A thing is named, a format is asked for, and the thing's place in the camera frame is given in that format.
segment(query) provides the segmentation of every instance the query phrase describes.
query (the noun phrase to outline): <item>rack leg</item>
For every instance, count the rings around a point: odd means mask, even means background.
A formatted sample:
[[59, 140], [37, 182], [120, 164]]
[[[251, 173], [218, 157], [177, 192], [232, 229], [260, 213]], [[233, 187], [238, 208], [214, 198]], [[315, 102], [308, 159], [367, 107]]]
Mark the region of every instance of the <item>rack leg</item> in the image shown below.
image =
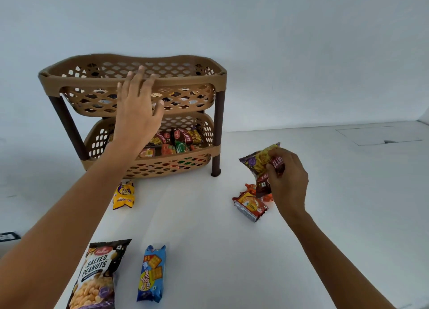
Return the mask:
[[[222, 123], [223, 123], [223, 106], [225, 104], [225, 91], [216, 93], [214, 102], [214, 141], [213, 145], [218, 146], [222, 140]], [[221, 155], [213, 157], [212, 177], [217, 177], [221, 174]]]
[[73, 118], [70, 115], [63, 98], [61, 96], [50, 96], [49, 100], [51, 100], [51, 103], [54, 106], [54, 109], [57, 112], [57, 115], [60, 118], [61, 123], [63, 124], [67, 135], [69, 136], [70, 141], [72, 142], [73, 147], [79, 156], [79, 159], [82, 161], [88, 160], [89, 155], [86, 151], [85, 144], [83, 144], [82, 138], [80, 137], [78, 129], [76, 128]]

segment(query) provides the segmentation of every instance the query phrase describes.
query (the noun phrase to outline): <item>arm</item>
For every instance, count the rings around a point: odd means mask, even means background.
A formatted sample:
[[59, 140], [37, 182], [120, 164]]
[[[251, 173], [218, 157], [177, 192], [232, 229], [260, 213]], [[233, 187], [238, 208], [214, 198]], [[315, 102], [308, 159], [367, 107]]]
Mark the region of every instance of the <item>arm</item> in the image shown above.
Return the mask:
[[281, 156], [286, 168], [278, 178], [272, 165], [267, 165], [277, 208], [297, 236], [335, 306], [338, 309], [394, 309], [305, 211], [308, 174], [298, 156], [281, 148], [269, 154]]
[[72, 188], [0, 260], [0, 308], [53, 308], [73, 275], [115, 188], [155, 135], [164, 112], [152, 114], [144, 68], [118, 84], [115, 138]]

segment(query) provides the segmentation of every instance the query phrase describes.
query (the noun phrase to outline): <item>two-tier storage rack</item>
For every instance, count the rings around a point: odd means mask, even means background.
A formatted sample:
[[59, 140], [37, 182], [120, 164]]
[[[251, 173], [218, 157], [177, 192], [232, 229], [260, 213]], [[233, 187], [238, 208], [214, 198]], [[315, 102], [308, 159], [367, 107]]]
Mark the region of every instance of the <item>two-tier storage rack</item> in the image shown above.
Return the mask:
[[[190, 171], [213, 157], [212, 176], [221, 173], [220, 153], [227, 71], [212, 59], [197, 56], [137, 58], [114, 54], [91, 54], [67, 58], [39, 73], [85, 170], [103, 153], [115, 128], [116, 86], [128, 71], [146, 67], [145, 76], [158, 74], [152, 88], [152, 105], [164, 100], [161, 130], [198, 126], [207, 147], [186, 153], [138, 157], [124, 178], [149, 178]], [[83, 116], [101, 117], [82, 140], [62, 96]], [[214, 122], [204, 110], [214, 103]]]

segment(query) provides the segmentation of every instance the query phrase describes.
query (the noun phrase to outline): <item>lower basket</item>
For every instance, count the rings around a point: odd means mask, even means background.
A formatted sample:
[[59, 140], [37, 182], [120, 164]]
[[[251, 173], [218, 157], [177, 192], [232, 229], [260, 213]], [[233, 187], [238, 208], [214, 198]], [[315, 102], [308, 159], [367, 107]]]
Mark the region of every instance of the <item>lower basket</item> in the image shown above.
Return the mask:
[[[124, 178], [150, 178], [167, 176], [175, 173], [201, 168], [210, 162], [211, 157], [220, 154], [221, 146], [213, 145], [214, 124], [210, 116], [199, 112], [188, 112], [175, 116], [164, 116], [160, 130], [171, 131], [174, 127], [190, 129], [200, 126], [200, 133], [206, 139], [208, 147], [186, 153], [171, 154], [158, 157], [138, 157], [128, 168]], [[108, 136], [115, 128], [115, 117], [98, 121], [85, 139], [85, 146], [90, 156], [89, 160], [82, 161], [85, 170], [88, 170], [101, 156]]]

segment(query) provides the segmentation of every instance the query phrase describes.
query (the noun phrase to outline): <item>brown plastic basket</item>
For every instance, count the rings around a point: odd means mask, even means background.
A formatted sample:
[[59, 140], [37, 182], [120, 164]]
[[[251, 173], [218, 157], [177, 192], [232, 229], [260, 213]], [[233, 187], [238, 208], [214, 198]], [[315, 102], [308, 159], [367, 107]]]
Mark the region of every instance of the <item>brown plastic basket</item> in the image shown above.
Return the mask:
[[[158, 157], [137, 158], [126, 171], [124, 178], [150, 178], [167, 176], [175, 173], [187, 172], [205, 166], [211, 157], [220, 154], [221, 146], [214, 146], [214, 125], [210, 116], [199, 112], [190, 112], [182, 115], [165, 115], [160, 130], [171, 131], [174, 127], [190, 129], [200, 125], [200, 133], [205, 138], [208, 147], [186, 153], [171, 154]], [[103, 153], [108, 136], [115, 127], [115, 118], [106, 118], [98, 121], [85, 139], [85, 146], [89, 160], [82, 161], [85, 170]]]
[[117, 83], [140, 65], [146, 67], [146, 77], [159, 75], [152, 89], [153, 106], [162, 99], [169, 114], [207, 109], [215, 93], [226, 89], [227, 71], [212, 59], [198, 56], [75, 56], [41, 70], [39, 79], [48, 96], [64, 95], [77, 113], [109, 117], [116, 115]]

